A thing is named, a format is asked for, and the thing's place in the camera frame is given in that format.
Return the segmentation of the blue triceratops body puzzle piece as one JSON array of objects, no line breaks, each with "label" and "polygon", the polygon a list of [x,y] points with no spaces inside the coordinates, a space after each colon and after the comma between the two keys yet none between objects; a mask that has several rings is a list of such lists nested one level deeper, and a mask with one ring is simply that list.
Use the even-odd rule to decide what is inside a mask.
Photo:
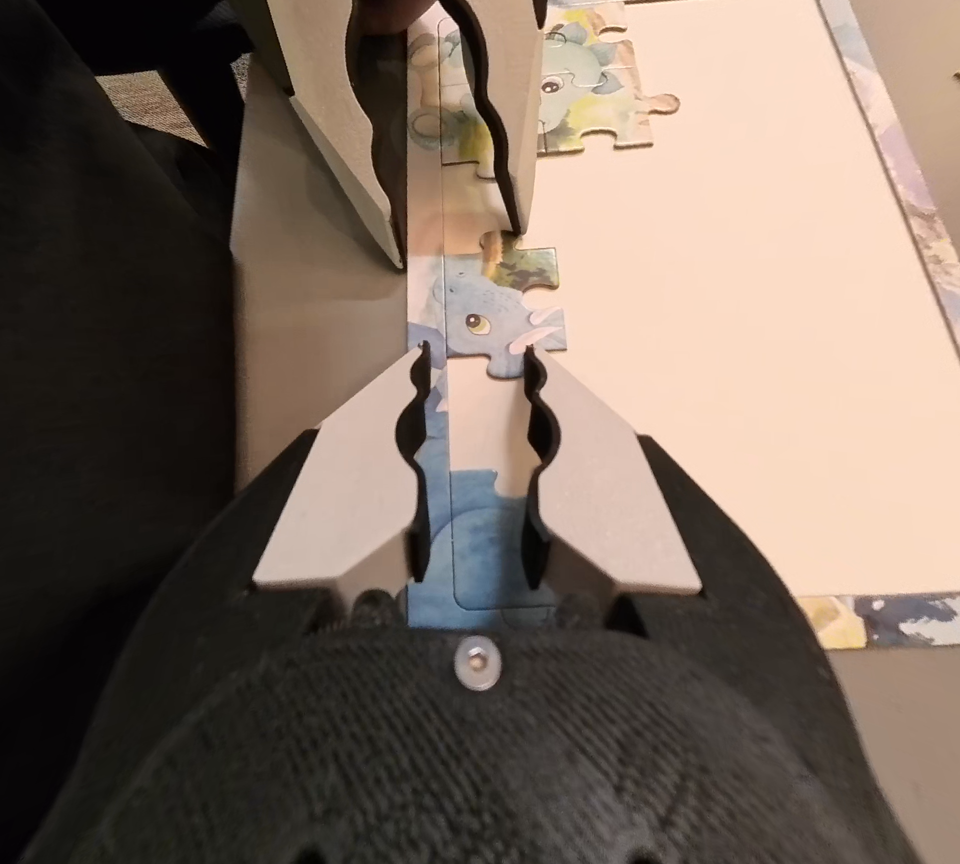
[{"label": "blue triceratops body puzzle piece", "polygon": [[546,624],[556,598],[530,589],[522,567],[525,498],[496,490],[493,470],[453,471],[421,583],[407,589],[412,627],[500,630]]}]

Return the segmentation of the white puzzle tray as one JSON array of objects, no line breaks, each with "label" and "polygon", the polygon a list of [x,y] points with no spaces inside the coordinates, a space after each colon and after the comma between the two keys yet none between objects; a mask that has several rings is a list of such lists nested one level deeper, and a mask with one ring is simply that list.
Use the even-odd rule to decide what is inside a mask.
[{"label": "white puzzle tray", "polygon": [[[677,462],[831,650],[958,645],[958,257],[849,0],[625,7],[653,143],[538,157],[524,248],[553,247],[547,352]],[[507,232],[475,165],[407,144],[411,344],[434,384],[431,527],[450,473],[525,498],[519,378],[448,356],[446,258]]]}]

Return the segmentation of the joined green dinosaur puzzle pieces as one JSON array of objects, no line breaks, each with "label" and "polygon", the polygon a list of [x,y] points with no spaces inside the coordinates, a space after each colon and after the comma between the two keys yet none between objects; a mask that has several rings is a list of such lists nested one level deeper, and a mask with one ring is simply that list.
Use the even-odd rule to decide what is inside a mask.
[{"label": "joined green dinosaur puzzle pieces", "polygon": [[[536,126],[541,158],[580,153],[583,139],[607,134],[619,149],[653,143],[652,115],[676,114],[671,93],[646,94],[633,44],[625,37],[625,7],[549,7]],[[472,163],[479,178],[495,176],[492,136],[474,105],[468,77],[469,50],[450,17],[437,35],[416,36],[408,64],[417,76],[419,101],[407,129],[412,143],[438,152],[443,165]]]}]

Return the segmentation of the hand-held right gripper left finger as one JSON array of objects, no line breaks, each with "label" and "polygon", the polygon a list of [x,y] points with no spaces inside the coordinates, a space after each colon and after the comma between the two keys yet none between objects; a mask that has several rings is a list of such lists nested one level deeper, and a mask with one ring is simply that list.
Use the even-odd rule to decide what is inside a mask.
[{"label": "hand-held right gripper left finger", "polygon": [[342,606],[423,582],[431,350],[415,345],[317,428],[253,574],[261,590],[329,590]]}]

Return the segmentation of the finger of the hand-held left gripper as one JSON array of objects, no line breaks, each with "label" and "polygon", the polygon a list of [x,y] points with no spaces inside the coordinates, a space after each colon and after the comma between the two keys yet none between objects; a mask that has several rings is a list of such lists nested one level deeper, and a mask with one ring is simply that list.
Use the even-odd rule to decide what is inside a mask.
[{"label": "finger of the hand-held left gripper", "polygon": [[402,270],[396,216],[374,161],[372,122],[354,90],[354,0],[266,0],[292,106],[372,240]]},{"label": "finger of the hand-held left gripper", "polygon": [[493,142],[510,226],[525,234],[533,204],[547,0],[440,0],[460,28],[473,99]]}]

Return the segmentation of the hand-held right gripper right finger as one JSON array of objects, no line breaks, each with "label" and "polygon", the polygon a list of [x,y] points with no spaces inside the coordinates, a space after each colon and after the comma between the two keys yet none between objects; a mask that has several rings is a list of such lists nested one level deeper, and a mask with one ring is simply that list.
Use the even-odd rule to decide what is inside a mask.
[{"label": "hand-held right gripper right finger", "polygon": [[588,595],[700,594],[701,578],[633,427],[539,348],[526,349],[526,494],[521,562],[531,590]]}]

